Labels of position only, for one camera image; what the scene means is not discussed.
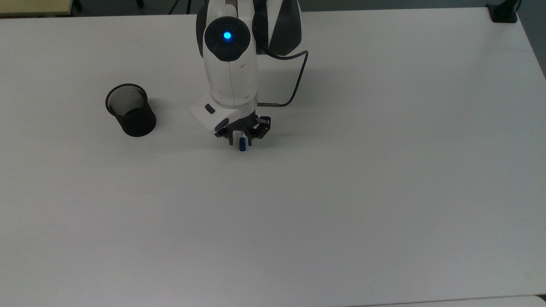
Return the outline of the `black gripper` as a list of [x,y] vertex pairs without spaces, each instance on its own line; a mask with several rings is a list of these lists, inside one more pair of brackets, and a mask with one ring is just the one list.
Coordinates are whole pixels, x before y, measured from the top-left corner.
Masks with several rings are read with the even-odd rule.
[[258,117],[254,111],[242,119],[227,124],[214,135],[218,138],[226,138],[230,146],[239,145],[239,134],[247,138],[247,146],[252,146],[254,139],[262,139],[271,129],[271,117]]

